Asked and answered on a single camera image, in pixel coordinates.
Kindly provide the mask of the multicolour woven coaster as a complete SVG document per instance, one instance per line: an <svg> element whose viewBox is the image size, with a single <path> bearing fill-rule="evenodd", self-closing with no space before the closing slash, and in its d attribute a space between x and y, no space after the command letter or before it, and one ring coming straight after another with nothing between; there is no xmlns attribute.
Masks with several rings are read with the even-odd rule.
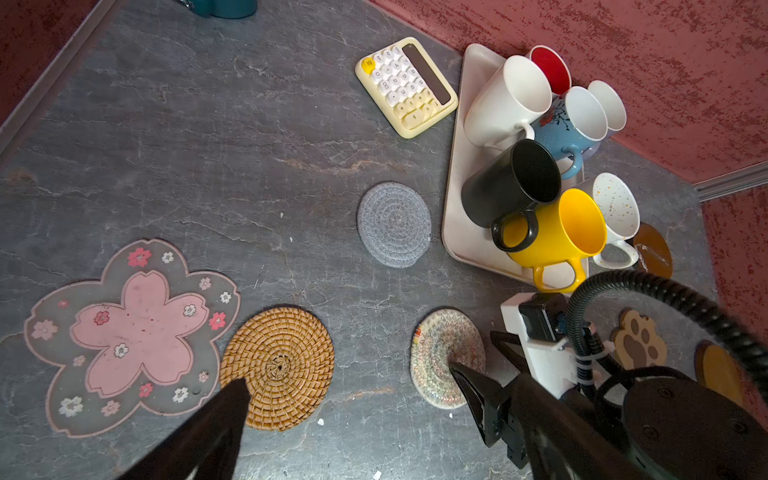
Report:
<svg viewBox="0 0 768 480"><path fill-rule="evenodd" d="M483 373L485 347L479 330L467 315L453 308L442 308L428 314L414 331L410 375L422 398L444 410L466 404L450 373L450 361Z"/></svg>

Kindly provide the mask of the black mug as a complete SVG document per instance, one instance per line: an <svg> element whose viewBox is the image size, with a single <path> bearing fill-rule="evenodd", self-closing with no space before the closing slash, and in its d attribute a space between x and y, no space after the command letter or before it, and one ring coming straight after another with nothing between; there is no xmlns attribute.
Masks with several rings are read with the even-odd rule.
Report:
<svg viewBox="0 0 768 480"><path fill-rule="evenodd" d="M561 174L550 152L535 140L523 139L465 181L461 201L469 219L490 230L497 248L517 253L538 236L535 209L553 203L561 188ZM514 216L525 220L525 228L518 243L508 244L503 221Z"/></svg>

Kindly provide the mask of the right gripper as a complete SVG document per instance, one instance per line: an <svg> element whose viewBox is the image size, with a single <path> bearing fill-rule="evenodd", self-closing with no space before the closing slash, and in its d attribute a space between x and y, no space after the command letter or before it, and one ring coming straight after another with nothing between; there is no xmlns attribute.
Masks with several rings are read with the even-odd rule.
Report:
<svg viewBox="0 0 768 480"><path fill-rule="evenodd" d="M526 358L513 349L520 337L490 332L491 343L520 372ZM459 386L481 439L487 447L499 440L507 458L528 467L535 479L645 479L647 475L586 421L527 374L506 386L455 360L449 370Z"/></svg>

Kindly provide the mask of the woven rattan coaster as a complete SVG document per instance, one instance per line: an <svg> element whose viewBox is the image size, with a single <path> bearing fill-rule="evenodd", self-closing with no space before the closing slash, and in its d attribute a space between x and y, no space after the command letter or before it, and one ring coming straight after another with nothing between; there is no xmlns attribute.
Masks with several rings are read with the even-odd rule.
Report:
<svg viewBox="0 0 768 480"><path fill-rule="evenodd" d="M221 386L242 379L250 401L246 425L285 431L308 419L330 387L335 351L325 325L297 306L266 309L246 321L220 363Z"/></svg>

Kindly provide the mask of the grey knitted coaster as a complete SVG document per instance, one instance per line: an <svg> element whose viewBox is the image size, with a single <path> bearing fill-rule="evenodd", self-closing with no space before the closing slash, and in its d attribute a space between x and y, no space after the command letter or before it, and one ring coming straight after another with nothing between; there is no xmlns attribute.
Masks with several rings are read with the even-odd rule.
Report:
<svg viewBox="0 0 768 480"><path fill-rule="evenodd" d="M392 268L415 265L431 242L426 203L415 190L397 182L381 182L363 195L357 230L370 255Z"/></svg>

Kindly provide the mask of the paw shaped cork coaster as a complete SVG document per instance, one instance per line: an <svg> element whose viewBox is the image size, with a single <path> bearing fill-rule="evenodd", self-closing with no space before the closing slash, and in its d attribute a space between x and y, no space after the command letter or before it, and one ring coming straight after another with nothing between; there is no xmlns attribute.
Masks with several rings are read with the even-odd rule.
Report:
<svg viewBox="0 0 768 480"><path fill-rule="evenodd" d="M636 310L625 309L611 334L614 357L627 370L665 366L667 345L658 335L655 321Z"/></svg>

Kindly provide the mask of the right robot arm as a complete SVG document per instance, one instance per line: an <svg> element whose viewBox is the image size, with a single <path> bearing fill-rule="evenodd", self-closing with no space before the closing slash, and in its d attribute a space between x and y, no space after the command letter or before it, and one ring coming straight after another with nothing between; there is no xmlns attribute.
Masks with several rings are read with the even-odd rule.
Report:
<svg viewBox="0 0 768 480"><path fill-rule="evenodd" d="M486 446L536 479L764 479L767 432L742 407L669 367L623 370L592 398L555 397L529 372L507 385L450 373Z"/></svg>

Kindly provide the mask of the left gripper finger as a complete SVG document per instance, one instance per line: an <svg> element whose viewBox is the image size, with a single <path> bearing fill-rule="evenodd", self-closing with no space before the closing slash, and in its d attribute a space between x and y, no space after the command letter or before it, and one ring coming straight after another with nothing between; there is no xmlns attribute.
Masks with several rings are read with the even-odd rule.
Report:
<svg viewBox="0 0 768 480"><path fill-rule="evenodd" d="M230 382L121 477L232 478L250 399L245 380Z"/></svg>

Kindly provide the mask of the pink flower coaster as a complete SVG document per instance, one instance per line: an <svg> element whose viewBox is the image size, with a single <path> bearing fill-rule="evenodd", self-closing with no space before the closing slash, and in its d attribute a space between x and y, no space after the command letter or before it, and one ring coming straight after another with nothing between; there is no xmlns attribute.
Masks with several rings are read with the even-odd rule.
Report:
<svg viewBox="0 0 768 480"><path fill-rule="evenodd" d="M97 280L52 291L31 309L25 342L57 367L45 409L53 431L103 434L144 409L197 410L219 384L216 342L237 320L236 284L192 271L182 252L141 239L117 252Z"/></svg>

